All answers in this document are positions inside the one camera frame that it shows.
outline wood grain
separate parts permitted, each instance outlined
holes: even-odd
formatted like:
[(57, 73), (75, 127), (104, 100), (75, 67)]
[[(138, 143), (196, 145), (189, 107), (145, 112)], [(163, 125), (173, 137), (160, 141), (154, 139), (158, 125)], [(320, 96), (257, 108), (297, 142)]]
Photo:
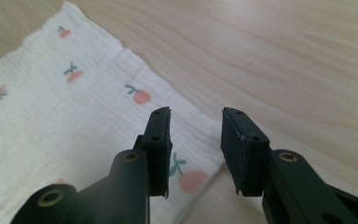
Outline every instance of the wood grain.
[[(203, 112), (243, 110), (273, 148), (301, 153), (358, 195), (358, 1), (73, 2)], [(61, 4), (0, 1), (0, 57)], [(224, 167), (183, 222), (264, 221), (258, 200), (233, 193)]]

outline light wood surface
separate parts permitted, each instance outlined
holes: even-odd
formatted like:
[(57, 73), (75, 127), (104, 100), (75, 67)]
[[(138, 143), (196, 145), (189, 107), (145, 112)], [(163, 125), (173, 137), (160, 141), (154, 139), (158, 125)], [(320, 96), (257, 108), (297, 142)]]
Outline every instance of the light wood surface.
[[(244, 111), (272, 148), (299, 152), (358, 195), (358, 1), (73, 2), (202, 111)], [(0, 0), (0, 58), (61, 5)], [(226, 166), (183, 220), (263, 222), (260, 201), (234, 194)]]

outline screw hole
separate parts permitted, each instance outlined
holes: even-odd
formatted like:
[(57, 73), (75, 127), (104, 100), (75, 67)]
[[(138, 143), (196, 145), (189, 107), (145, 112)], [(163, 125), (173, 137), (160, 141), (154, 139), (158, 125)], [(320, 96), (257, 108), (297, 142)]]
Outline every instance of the screw hole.
[(342, 224), (342, 221), (339, 219), (339, 217), (330, 213), (323, 213), (322, 219), (329, 224)]
[(297, 157), (295, 155), (293, 155), (291, 153), (287, 153), (287, 152), (283, 152), (283, 153), (279, 154), (279, 157), (283, 161), (290, 161), (290, 162), (296, 162), (297, 161)]
[(136, 160), (138, 160), (138, 157), (139, 157), (138, 153), (132, 152), (132, 153), (126, 154), (124, 156), (124, 160), (125, 161), (136, 161)]
[(62, 198), (62, 189), (52, 189), (40, 196), (40, 198), (37, 200), (37, 205), (40, 207), (49, 207), (58, 203), (60, 200), (62, 200)]

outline white cloth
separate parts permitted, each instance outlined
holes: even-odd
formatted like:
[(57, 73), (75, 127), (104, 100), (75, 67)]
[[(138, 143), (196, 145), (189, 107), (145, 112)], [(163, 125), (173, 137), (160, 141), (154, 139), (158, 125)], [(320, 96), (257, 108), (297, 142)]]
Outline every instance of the white cloth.
[(64, 3), (0, 59), (0, 224), (46, 185), (82, 190), (105, 177), (163, 106), (172, 110), (170, 197), (151, 199), (151, 222), (165, 224), (180, 221), (222, 164), (220, 122)]

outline wooden table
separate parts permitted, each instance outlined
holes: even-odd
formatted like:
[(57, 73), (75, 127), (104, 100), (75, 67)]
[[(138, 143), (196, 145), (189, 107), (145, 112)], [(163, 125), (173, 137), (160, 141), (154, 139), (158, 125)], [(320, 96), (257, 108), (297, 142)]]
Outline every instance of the wooden table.
[[(272, 148), (302, 154), (358, 195), (358, 1), (74, 0), (203, 112), (250, 115)], [(61, 0), (0, 0), (0, 58)], [(263, 223), (226, 166), (183, 223)]]

